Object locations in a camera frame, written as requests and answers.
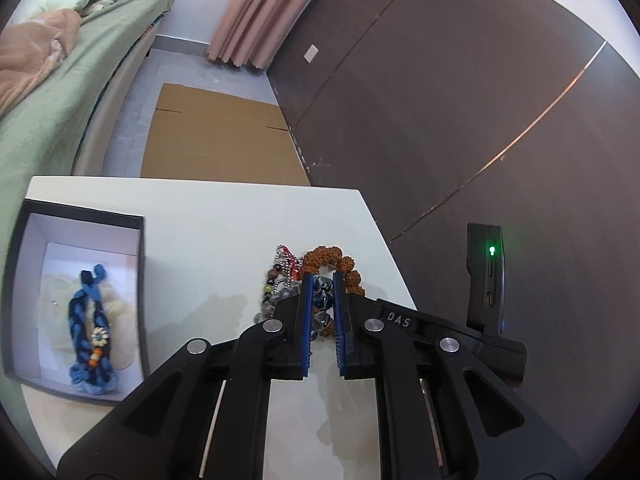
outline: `metal screw head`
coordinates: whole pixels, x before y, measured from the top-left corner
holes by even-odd
[[[371,318],[364,322],[364,328],[369,332],[380,332],[385,327],[385,324],[379,319]]]
[[[204,339],[192,339],[187,343],[187,352],[190,354],[202,354],[207,349]]]
[[[440,348],[445,352],[457,352],[460,349],[460,343],[457,339],[446,337],[440,340]]]
[[[279,332],[282,330],[282,322],[279,319],[268,319],[262,324],[265,332]]]

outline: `open box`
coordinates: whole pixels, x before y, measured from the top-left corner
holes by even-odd
[[[25,199],[2,284],[5,374],[57,396],[96,404],[116,404],[133,391],[148,376],[144,245],[142,217]],[[75,352],[68,333],[68,302],[80,288],[80,271],[96,264],[106,270],[100,286],[108,287],[111,303],[103,298],[103,307],[108,318],[114,315],[108,319],[112,361],[117,350],[122,364],[121,369],[114,364],[116,389],[102,395],[76,389],[69,375]]]

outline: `green bed sheet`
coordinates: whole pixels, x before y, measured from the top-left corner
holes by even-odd
[[[62,65],[0,120],[0,265],[34,175],[68,175],[84,130],[111,75],[129,49],[174,0],[117,0],[82,20]],[[8,327],[0,326],[0,337]],[[49,468],[22,390],[0,370],[0,402],[27,444]]]

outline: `dark brown wardrobe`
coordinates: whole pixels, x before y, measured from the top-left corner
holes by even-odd
[[[268,71],[420,310],[464,324],[466,224],[503,227],[518,392],[588,468],[640,400],[640,80],[603,43],[552,0],[313,0]]]

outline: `beaded bracelet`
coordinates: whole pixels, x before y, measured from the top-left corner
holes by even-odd
[[[342,256],[340,247],[316,247],[302,258],[295,257],[286,246],[276,249],[273,268],[267,272],[266,284],[263,288],[262,306],[254,316],[254,323],[260,323],[273,317],[277,301],[300,293],[300,279],[305,272],[314,275],[313,317],[311,340],[318,336],[331,337],[334,334],[332,319],[334,297],[333,280],[320,276],[320,267],[334,267],[344,273],[344,284],[347,293],[364,296],[360,286],[360,273],[354,270],[355,262],[350,256]]]
[[[109,321],[102,307],[98,283],[105,279],[102,265],[94,267],[95,277],[89,270],[80,273],[82,288],[69,301],[68,322],[76,352],[76,362],[69,368],[71,383],[88,394],[100,395],[116,389],[116,373],[111,365],[111,339]],[[93,300],[94,329],[90,338],[86,334],[85,314],[89,300]]]

